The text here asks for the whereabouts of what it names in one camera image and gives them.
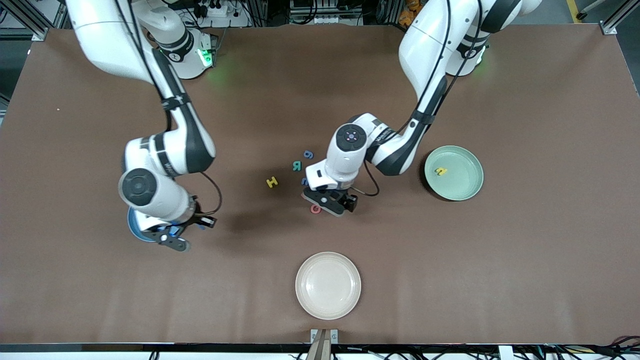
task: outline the white robotic arm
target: white robotic arm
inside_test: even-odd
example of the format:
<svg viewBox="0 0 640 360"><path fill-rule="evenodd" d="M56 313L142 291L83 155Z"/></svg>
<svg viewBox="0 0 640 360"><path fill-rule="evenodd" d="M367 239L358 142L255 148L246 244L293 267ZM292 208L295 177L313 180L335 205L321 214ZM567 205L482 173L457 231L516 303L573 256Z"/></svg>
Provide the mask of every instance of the white robotic arm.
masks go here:
<svg viewBox="0 0 640 360"><path fill-rule="evenodd" d="M188 243L179 238L184 228L213 227L215 219L198 215L195 197L173 178L209 168L216 156L213 141L170 62L144 40L127 0L67 0L67 8L89 61L110 74L155 85L177 125L126 145L118 190L130 206L134 235L184 251Z"/></svg>
<svg viewBox="0 0 640 360"><path fill-rule="evenodd" d="M488 34L507 26L522 9L522 1L540 3L429 0L399 48L400 64L418 98L406 130L400 135L369 113L351 118L333 134L326 159L305 169L308 188L303 197L339 217L355 209L358 197L348 190L364 161L386 176L406 171L446 95L445 73L471 72ZM527 11L536 6L529 5Z"/></svg>

